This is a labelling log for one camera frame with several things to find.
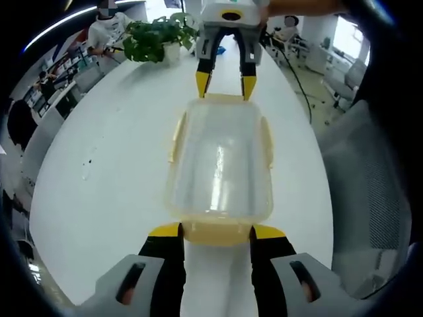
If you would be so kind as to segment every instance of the gray chair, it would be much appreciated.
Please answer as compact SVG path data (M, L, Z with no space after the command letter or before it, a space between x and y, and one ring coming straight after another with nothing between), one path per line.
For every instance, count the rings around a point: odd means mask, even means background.
M77 88L81 94L90 91L104 77L100 67L96 63L91 63L87 68L76 74L73 80L77 83Z
M357 59L345 74L344 82L331 76L325 76L324 81L335 92L336 101L334 108L338 107L341 98L352 102L355 97L354 88L359 87L363 81L367 66L363 61Z
M406 260L411 213L402 172L383 130L360 101L319 137L332 200L332 270L362 299Z

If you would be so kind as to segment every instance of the white table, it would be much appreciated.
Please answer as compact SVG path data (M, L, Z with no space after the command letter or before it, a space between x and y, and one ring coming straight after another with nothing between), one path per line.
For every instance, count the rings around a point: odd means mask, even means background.
M217 57L209 92L240 94L237 46L229 38L223 43L227 51ZM176 123L197 98L196 67L188 55L171 69L126 61L80 101L54 139L36 184L30 229L48 270L75 304L92 295L95 281L125 255L137 254L149 231L177 221L163 204L167 159ZM265 224L282 229L297 252L308 252L330 267L332 208L315 135L267 53L257 77L251 100L268 118L274 138L274 211ZM230 271L222 272L226 262L247 263L249 257L245 246L188 246L186 253L190 282L195 279L190 270L204 275L201 261L219 262L204 268L215 284ZM248 266L245 270L243 280L229 288L250 284ZM210 285L203 288L211 290ZM194 289L186 285L191 298Z

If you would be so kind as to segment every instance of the ceiling light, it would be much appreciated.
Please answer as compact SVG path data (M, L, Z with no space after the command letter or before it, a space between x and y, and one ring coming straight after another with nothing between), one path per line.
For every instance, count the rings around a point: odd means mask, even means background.
M131 2L145 2L145 0L119 0L116 1L117 5L120 5L122 3L131 3ZM39 35L37 35L35 38L32 39L31 42L29 42L29 44L27 46L25 46L24 51L25 52L31 45L33 45L33 43L37 42L39 39L41 39L44 35L46 35L48 32L50 32L51 30L57 28L59 25L65 23L66 21L69 21L73 18L78 17L79 15L83 15L84 13L87 13L89 11L95 10L96 7L90 7L90 8L86 8L83 9L81 11L75 12L71 15L68 15L67 17L61 19L60 21L54 23L53 25L49 26L47 29L45 29L44 31L42 31L41 33L39 33Z

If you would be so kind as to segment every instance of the black cable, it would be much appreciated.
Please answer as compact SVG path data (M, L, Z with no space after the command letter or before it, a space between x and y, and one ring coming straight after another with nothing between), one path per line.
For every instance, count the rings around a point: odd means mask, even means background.
M276 43L277 43L277 40L273 39L273 36L272 36L271 34L269 34L268 32L266 32L266 36L268 36L268 37L270 38L270 41L273 41L273 42L276 42ZM289 59L286 57L286 55L285 55L284 51L283 51L283 50L281 50L281 49L279 49L279 51L280 51L280 52L282 53L282 55L285 57L285 60L286 60L286 62L288 63L288 66L289 66L289 68L291 69L291 71L292 71L292 73L293 73L293 75L294 75L295 79L297 80L298 85L299 85L299 88L301 89L301 92L303 93L303 96L304 96L305 101L306 101L306 103L307 103L307 107L309 108L309 122L310 122L310 124L311 124L311 121L312 121L312 116L311 116L311 106L310 106L310 102L309 102L309 99L308 99L308 97L307 97L307 94L305 93L305 91L304 91L304 89L303 89L303 86L301 85L301 82L299 81L299 78L298 78L298 76L297 76L297 73L293 70L293 67L292 67L291 63L289 62Z

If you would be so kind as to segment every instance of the office floor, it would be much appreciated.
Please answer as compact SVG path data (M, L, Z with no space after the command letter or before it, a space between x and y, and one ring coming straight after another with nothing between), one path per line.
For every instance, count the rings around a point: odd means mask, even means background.
M308 97L311 105L311 125L316 135L322 133L332 122L338 119L343 112L333 108L334 100L325 86L322 84L323 75L312 72L304 67L298 66L296 57L289 58L295 73L298 76L301 86ZM288 65L280 66L282 73L286 76L292 89L298 95L303 105L306 116L309 118L309 110L303 93L295 79L292 70Z

